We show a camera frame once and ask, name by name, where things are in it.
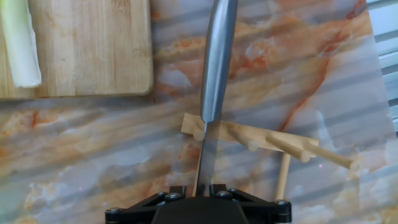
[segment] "marble pattern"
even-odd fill
[[[212,1],[152,0],[155,91],[0,103],[0,223],[103,223],[171,185],[192,191]],[[228,121],[318,138],[360,163],[292,159],[294,223],[385,223],[398,147],[366,2],[241,0],[223,108]],[[273,200],[281,153],[221,142],[215,182]]]

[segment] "wooden peg rack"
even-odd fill
[[[204,127],[205,124],[199,116],[185,114],[181,132],[191,134],[195,140],[202,141],[205,137]],[[318,147],[319,140],[313,138],[222,121],[219,139],[238,142],[250,151],[261,147],[284,152],[276,200],[284,198],[291,156],[302,162],[308,162],[311,157],[320,156],[349,170],[359,169],[359,165],[355,161]]]

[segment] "wooden cutting board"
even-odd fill
[[[14,87],[1,28],[0,99],[145,95],[153,84],[149,4],[29,0],[43,84]]]

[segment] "knife handle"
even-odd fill
[[[201,118],[221,117],[235,32],[238,0],[215,0],[206,39],[201,84]]]

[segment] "knife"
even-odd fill
[[[194,196],[208,194],[207,187],[214,173],[237,10],[238,0],[215,0],[210,16],[201,84],[201,119],[205,122],[205,139],[193,188]]]

